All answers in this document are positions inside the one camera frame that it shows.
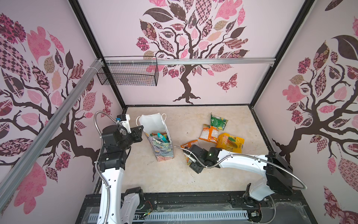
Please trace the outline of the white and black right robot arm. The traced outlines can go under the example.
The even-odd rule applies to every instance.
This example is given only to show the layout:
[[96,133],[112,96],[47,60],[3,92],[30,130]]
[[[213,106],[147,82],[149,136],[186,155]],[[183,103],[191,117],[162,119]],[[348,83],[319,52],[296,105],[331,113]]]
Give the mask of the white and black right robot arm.
[[191,169],[198,174],[204,168],[230,168],[260,175],[262,178],[257,182],[248,184],[245,193],[247,200],[260,202],[272,194],[293,194],[293,168],[276,152],[269,151],[267,155],[245,155],[217,147],[206,150],[198,145],[183,149],[183,152],[192,161]]

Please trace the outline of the yellow snack bag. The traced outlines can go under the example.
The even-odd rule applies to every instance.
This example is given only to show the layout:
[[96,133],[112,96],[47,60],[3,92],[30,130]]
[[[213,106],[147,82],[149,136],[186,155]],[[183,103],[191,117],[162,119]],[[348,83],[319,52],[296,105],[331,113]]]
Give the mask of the yellow snack bag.
[[233,153],[242,153],[244,142],[243,138],[222,133],[219,135],[216,147]]

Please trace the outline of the aluminium rail back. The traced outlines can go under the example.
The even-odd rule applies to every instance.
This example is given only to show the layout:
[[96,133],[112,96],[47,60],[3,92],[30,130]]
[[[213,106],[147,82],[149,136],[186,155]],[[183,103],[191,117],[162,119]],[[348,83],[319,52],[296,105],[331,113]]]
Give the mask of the aluminium rail back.
[[212,65],[212,64],[271,64],[275,63],[275,58],[209,58],[209,59],[120,59],[105,58],[107,64],[149,64],[149,65]]

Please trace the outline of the black base frame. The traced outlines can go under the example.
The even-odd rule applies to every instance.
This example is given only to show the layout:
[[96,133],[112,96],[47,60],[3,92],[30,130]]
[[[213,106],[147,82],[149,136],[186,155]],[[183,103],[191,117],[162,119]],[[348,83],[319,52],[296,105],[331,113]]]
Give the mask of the black base frame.
[[301,191],[291,196],[274,194],[255,205],[244,202],[243,191],[144,193],[145,204],[135,215],[177,211],[247,211],[248,220],[170,221],[137,224],[315,224],[316,219]]

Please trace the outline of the aluminium rail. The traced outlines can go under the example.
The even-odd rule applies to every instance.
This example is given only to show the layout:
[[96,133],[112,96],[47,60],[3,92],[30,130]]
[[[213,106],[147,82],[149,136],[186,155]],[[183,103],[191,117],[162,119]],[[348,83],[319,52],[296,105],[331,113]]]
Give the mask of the aluminium rail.
[[73,108],[75,102],[80,98],[82,92],[90,83],[92,78],[102,68],[103,59],[96,59],[87,69],[84,76],[78,81],[76,87],[64,100],[59,109],[50,119],[44,129],[35,137],[29,149],[21,156],[19,161],[13,166],[4,180],[1,182],[1,209],[5,207],[11,196],[15,193],[17,187],[31,170],[41,152],[45,149],[48,142],[56,133],[63,120]]
[[209,58],[209,59],[120,59],[105,58],[107,64],[149,64],[149,65],[212,65],[212,64],[271,64],[275,63],[275,58]]

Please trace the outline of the aluminium rail left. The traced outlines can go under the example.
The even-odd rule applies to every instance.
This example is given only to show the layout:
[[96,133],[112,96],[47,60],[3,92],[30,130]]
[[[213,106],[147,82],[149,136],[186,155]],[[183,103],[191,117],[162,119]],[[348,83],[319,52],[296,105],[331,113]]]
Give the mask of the aluminium rail left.
[[96,59],[87,69],[84,76],[78,81],[76,87],[64,100],[59,109],[50,119],[44,129],[35,137],[29,149],[21,156],[19,161],[13,166],[4,180],[1,182],[1,209],[5,207],[11,196],[15,193],[17,187],[31,170],[41,152],[45,149],[48,142],[56,133],[63,120],[73,108],[75,102],[80,98],[82,92],[90,83],[92,78],[102,68],[103,59]]

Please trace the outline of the teal snack bag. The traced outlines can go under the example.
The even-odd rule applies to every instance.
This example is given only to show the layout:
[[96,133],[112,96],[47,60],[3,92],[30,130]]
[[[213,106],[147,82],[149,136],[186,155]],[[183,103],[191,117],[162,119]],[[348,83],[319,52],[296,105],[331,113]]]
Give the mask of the teal snack bag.
[[167,135],[162,135],[161,133],[157,133],[157,137],[163,142],[163,143],[169,143],[169,140],[167,139]]

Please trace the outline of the orange white snack bag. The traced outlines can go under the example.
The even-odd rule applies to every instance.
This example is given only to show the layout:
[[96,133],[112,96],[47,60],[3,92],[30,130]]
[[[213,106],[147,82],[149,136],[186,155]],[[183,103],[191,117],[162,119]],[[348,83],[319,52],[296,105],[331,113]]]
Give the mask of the orange white snack bag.
[[216,144],[218,143],[218,136],[219,136],[218,128],[204,124],[199,139]]
[[192,150],[190,149],[194,145],[199,146],[198,140],[193,140],[193,141],[190,141],[190,142],[185,143],[185,144],[180,146],[181,148],[184,149],[186,163],[187,163],[188,166],[191,165],[193,162],[197,161],[196,158],[194,157],[194,154],[191,153]]

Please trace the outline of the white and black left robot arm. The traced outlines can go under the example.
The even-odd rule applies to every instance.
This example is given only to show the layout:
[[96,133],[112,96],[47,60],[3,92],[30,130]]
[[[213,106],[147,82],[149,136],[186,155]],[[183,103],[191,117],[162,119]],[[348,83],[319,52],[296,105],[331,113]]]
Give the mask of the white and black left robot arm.
[[132,144],[142,141],[142,132],[143,126],[128,132],[120,125],[111,125],[102,131],[105,152],[97,166],[102,180],[98,224],[131,224],[136,210],[145,204],[141,187],[127,189],[124,196],[121,195],[125,163]]

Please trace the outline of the green snack bag far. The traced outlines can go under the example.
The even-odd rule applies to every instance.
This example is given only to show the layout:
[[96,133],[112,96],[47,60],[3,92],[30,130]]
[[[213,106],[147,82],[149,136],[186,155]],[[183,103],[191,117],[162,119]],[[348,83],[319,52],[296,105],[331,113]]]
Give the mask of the green snack bag far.
[[227,123],[227,119],[211,114],[211,126],[224,131]]

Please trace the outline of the floral paper bag white handles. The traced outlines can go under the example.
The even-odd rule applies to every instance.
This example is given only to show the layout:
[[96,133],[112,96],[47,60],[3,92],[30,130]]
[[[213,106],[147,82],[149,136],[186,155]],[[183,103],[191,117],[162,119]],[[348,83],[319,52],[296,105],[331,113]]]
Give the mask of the floral paper bag white handles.
[[[149,141],[157,161],[167,161],[174,158],[172,139],[166,125],[167,115],[165,113],[141,115],[136,119],[136,124],[143,126],[144,134]],[[169,143],[163,143],[157,133],[166,134]]]

